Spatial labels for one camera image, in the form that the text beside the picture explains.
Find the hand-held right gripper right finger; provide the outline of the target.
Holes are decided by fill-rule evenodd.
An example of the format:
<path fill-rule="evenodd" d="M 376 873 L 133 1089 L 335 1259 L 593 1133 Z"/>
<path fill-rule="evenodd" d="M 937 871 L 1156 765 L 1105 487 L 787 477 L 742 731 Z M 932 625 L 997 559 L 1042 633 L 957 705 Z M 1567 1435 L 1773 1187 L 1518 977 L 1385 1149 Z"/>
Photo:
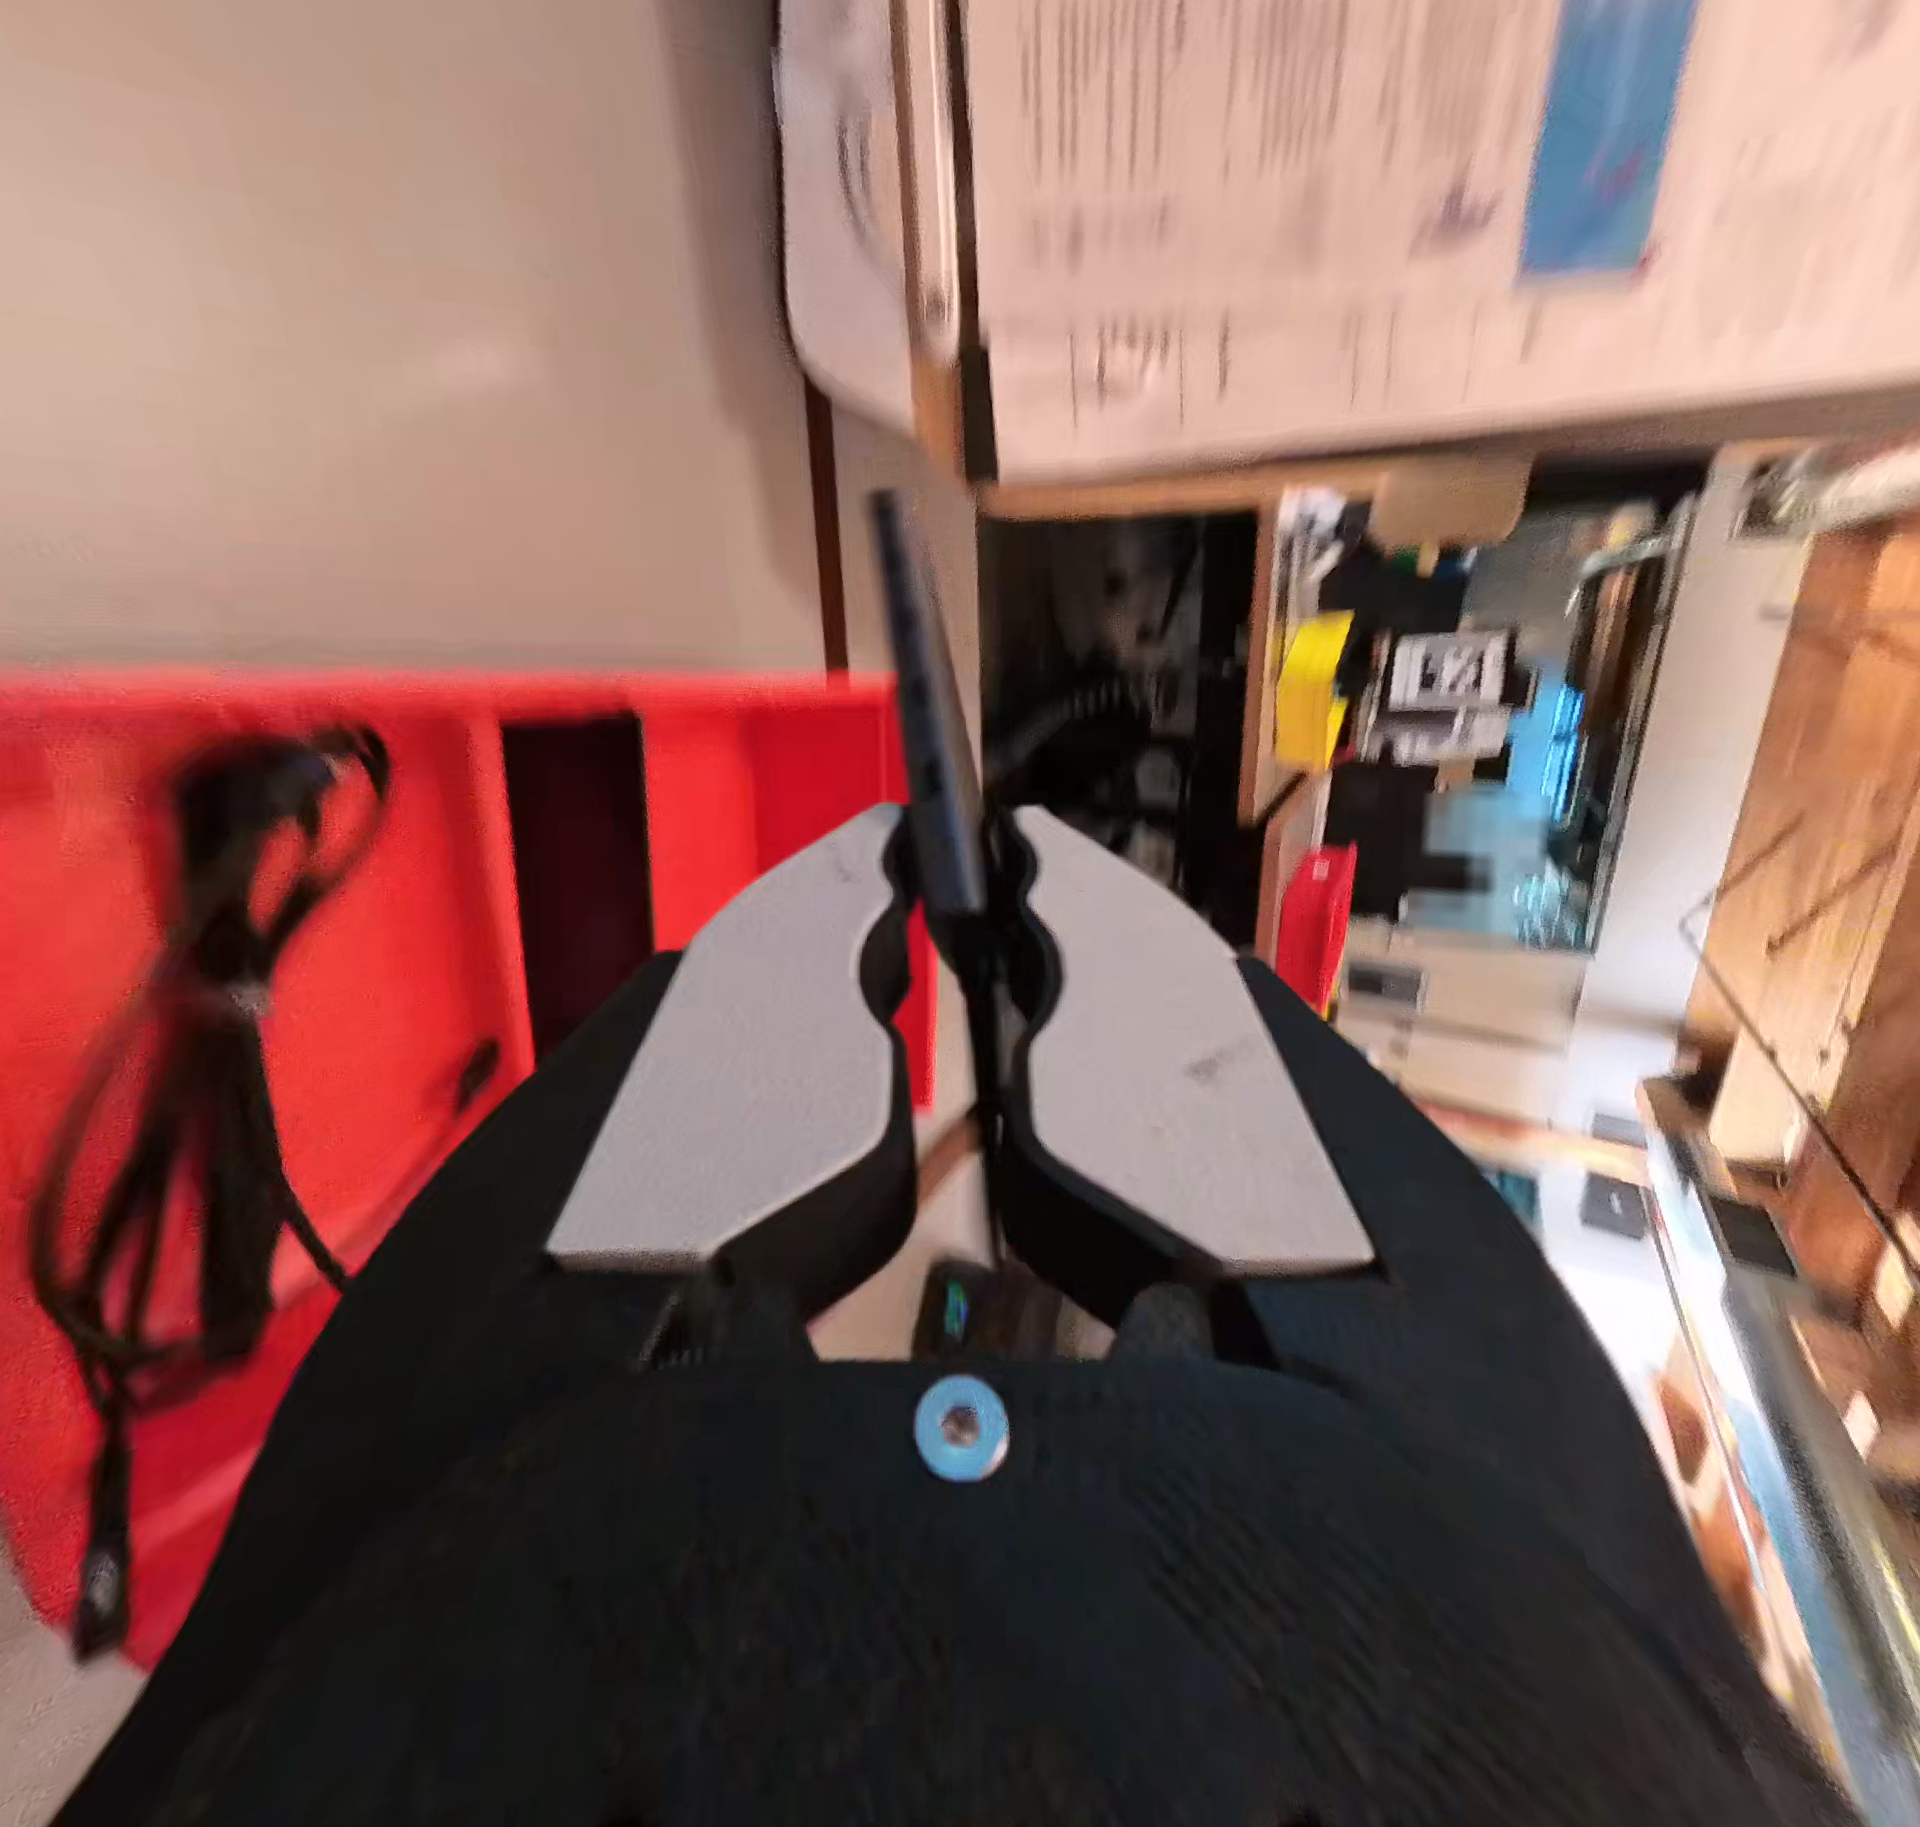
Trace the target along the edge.
<path fill-rule="evenodd" d="M 1044 807 L 997 821 L 994 861 L 992 1203 L 1018 1261 L 1109 1325 L 1163 1283 L 1374 1271 L 1264 965 Z"/>

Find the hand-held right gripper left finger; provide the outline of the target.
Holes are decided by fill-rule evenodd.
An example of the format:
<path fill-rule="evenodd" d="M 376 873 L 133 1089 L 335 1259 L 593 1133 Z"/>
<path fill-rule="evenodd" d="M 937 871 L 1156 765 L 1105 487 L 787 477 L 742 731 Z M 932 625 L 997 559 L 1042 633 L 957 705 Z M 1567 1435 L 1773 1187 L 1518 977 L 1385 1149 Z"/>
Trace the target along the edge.
<path fill-rule="evenodd" d="M 804 845 L 679 953 L 547 1231 L 573 1271 L 715 1279 L 811 1323 L 917 1209 L 905 815 Z"/>

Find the grey usb hub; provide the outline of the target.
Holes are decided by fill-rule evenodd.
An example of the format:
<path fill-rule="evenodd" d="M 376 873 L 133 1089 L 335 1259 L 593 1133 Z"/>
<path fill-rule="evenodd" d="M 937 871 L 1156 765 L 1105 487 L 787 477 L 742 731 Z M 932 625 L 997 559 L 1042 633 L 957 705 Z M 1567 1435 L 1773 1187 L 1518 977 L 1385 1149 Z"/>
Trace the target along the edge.
<path fill-rule="evenodd" d="M 936 577 L 904 495 L 868 497 L 908 783 L 908 829 L 928 925 L 937 941 L 989 909 L 978 767 Z"/>

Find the red plastic bin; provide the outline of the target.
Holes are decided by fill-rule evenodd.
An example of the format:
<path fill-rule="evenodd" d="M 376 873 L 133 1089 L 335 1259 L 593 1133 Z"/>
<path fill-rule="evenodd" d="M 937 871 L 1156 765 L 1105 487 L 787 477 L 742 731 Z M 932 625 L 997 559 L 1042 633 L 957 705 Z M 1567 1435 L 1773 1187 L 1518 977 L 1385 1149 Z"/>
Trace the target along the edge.
<path fill-rule="evenodd" d="M 370 727 L 370 855 L 288 947 L 263 1053 L 292 1187 L 359 1267 L 539 1055 L 760 873 L 904 793 L 874 675 L 3 673 L 3 1542 L 75 1614 L 97 1427 L 36 1303 L 32 1201 L 180 905 L 170 801 L 247 735 Z"/>

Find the grey desk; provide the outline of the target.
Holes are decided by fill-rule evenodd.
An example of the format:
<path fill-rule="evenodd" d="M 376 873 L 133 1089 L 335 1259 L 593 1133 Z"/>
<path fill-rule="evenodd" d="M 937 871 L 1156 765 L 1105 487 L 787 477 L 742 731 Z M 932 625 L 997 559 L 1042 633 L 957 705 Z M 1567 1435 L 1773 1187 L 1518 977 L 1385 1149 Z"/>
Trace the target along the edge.
<path fill-rule="evenodd" d="M 827 651 L 825 521 L 777 303 L 774 0 L 1 0 L 3 673 L 95 669 L 809 675 Z M 978 695 L 975 517 L 921 449 L 834 437 L 852 675 L 894 681 L 871 489 L 904 495 Z M 172 819 L 180 841 L 177 787 Z M 55 1137 L 93 1099 L 131 1139 L 139 1051 L 172 999 L 177 907 Z M 560 1095 L 612 1093 L 671 973 L 661 951 L 503 1095 L 359 1267 L 303 1287 L 252 1357 L 190 1373 L 131 1427 L 131 1513 L 193 1475 L 199 1586 L 269 1542 L 275 1465 L 335 1407 L 376 1467 L 447 1423 L 456 1303 L 500 1205 L 579 1165 Z M 599 1079 L 583 1071 L 601 1067 Z M 32 1612 L 51 1712 L 3 1692 L 3 1822 L 42 1822 L 143 1688 Z"/>

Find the small red bin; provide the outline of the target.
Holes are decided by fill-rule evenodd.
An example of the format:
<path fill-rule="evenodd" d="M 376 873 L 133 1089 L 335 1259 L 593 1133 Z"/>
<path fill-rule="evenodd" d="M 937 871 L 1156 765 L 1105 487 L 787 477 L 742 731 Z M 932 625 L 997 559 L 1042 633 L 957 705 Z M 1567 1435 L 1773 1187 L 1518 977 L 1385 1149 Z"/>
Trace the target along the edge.
<path fill-rule="evenodd" d="M 1273 971 L 1321 1019 L 1331 1017 L 1351 925 L 1355 843 L 1309 849 L 1277 905 Z"/>

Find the yellow plastic bin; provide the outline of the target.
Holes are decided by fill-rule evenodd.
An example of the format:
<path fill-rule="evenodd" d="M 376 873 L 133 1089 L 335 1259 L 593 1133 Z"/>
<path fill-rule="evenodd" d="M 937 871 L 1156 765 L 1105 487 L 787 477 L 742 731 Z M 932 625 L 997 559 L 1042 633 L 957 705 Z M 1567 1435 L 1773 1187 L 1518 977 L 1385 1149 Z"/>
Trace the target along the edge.
<path fill-rule="evenodd" d="M 1354 631 L 1351 611 L 1313 613 L 1283 645 L 1271 693 L 1271 755 L 1283 769 L 1325 773 L 1339 749 L 1347 695 L 1339 667 Z"/>

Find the printed marker card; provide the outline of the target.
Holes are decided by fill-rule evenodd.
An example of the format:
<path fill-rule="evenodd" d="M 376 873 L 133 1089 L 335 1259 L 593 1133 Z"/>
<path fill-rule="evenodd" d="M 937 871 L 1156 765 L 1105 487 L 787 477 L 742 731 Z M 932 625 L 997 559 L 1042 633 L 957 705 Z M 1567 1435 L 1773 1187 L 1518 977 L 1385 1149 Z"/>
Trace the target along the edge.
<path fill-rule="evenodd" d="M 1513 625 L 1394 639 L 1372 727 L 1397 767 L 1491 761 L 1505 749 Z"/>

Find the wooden cabinet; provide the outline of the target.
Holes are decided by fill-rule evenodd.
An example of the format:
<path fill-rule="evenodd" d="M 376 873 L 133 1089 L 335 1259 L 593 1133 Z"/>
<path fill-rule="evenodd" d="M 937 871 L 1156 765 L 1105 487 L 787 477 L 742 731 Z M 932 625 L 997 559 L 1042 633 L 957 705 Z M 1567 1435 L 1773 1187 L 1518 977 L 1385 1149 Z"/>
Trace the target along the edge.
<path fill-rule="evenodd" d="M 1822 1301 L 1915 1331 L 1917 521 L 1813 539 L 1710 915 L 1710 1139 L 1778 1189 Z"/>

